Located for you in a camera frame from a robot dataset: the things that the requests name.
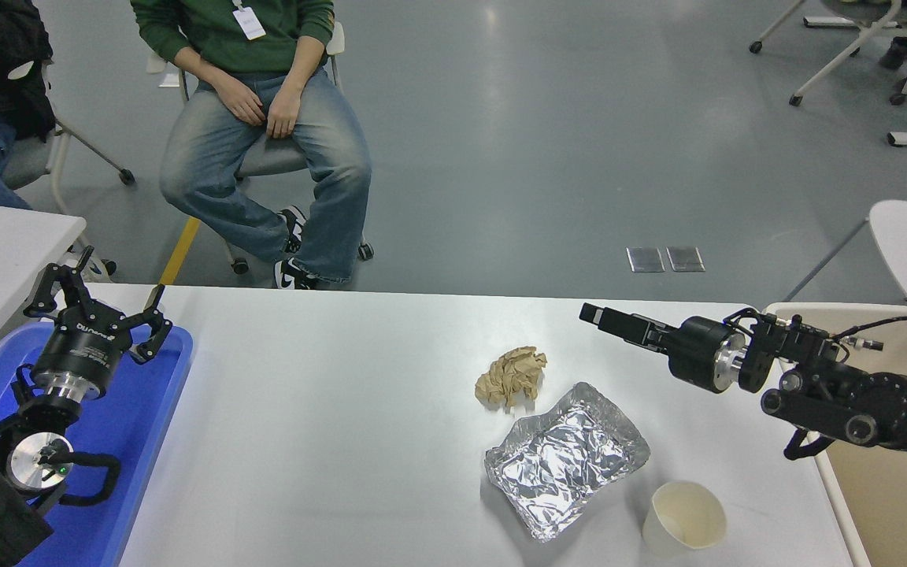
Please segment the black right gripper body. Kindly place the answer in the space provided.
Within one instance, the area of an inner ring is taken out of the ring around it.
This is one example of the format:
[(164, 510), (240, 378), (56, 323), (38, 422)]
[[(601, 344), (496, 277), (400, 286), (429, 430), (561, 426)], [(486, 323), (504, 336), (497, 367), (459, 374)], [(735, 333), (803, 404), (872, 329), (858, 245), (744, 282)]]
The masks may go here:
[(710, 392), (726, 391), (737, 377), (738, 332), (702, 317), (686, 319), (665, 336), (670, 373)]

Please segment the person's left hand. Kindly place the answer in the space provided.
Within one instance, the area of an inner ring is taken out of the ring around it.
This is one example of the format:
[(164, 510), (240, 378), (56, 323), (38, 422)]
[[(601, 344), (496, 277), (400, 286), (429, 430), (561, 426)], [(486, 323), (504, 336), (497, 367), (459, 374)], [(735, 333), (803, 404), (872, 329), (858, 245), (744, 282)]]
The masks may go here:
[(298, 124), (302, 87), (283, 85), (266, 113), (266, 135), (270, 139), (286, 139)]

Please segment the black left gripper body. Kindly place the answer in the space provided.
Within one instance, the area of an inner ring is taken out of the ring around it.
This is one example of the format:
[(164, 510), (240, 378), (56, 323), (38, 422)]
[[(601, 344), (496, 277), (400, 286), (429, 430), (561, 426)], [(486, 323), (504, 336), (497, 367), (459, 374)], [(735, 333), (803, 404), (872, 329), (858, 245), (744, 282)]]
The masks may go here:
[(123, 316), (105, 304), (91, 305), (89, 315), (79, 306), (62, 309), (53, 334), (32, 367), (31, 378), (44, 388), (48, 377), (67, 372), (89, 380), (96, 388), (110, 387), (131, 345), (129, 330), (113, 328)]

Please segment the person's right hand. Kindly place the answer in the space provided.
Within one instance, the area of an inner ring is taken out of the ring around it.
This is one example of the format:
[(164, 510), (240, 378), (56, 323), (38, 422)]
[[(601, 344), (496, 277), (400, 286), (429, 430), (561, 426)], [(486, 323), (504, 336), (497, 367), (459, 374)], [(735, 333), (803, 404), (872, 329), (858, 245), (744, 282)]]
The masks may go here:
[(224, 108), (234, 118), (252, 126), (262, 126), (265, 123), (262, 101), (241, 80), (223, 74), (212, 79), (211, 85)]

